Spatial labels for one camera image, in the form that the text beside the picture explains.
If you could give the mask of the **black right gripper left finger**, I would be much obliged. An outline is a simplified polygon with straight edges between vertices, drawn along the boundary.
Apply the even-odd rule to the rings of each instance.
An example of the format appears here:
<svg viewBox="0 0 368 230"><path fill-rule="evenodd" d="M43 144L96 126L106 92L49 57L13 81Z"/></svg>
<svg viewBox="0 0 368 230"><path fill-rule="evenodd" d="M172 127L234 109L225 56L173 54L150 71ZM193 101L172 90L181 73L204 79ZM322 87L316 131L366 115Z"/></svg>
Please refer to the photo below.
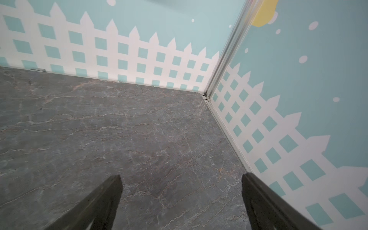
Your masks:
<svg viewBox="0 0 368 230"><path fill-rule="evenodd" d="M123 192L120 175L108 177L47 230L110 230Z"/></svg>

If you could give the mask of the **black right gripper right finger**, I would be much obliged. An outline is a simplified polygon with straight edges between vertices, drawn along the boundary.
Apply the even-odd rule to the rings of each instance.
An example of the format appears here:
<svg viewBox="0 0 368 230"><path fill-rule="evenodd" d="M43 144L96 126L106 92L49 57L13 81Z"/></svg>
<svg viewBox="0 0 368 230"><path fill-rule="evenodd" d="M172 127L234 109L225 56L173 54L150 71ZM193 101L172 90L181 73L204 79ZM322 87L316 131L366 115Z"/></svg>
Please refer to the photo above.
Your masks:
<svg viewBox="0 0 368 230"><path fill-rule="evenodd" d="M253 230L318 230L251 172L242 175L242 199Z"/></svg>

